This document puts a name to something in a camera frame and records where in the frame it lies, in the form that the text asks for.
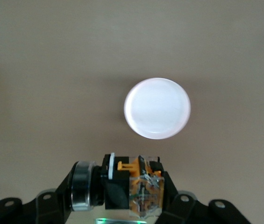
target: table surface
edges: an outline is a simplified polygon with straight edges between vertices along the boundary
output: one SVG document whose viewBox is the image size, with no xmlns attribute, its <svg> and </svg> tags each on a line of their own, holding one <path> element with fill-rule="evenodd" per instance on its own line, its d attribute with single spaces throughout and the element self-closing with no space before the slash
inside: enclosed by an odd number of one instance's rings
<svg viewBox="0 0 264 224">
<path fill-rule="evenodd" d="M 192 104 L 165 140 L 123 115 L 151 77 Z M 0 1 L 0 199 L 26 203 L 111 152 L 160 156 L 178 189 L 264 223 L 264 1 Z M 68 223 L 126 215 L 100 207 Z"/>
</svg>

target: white round object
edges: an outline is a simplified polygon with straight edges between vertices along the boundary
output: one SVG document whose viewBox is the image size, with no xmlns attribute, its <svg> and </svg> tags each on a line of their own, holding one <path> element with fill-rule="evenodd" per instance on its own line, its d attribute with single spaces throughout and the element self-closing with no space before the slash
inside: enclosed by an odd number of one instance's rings
<svg viewBox="0 0 264 224">
<path fill-rule="evenodd" d="M 166 139 L 186 125 L 190 99 L 177 83 L 165 78 L 149 78 L 135 85 L 124 103 L 128 125 L 149 139 Z"/>
</svg>

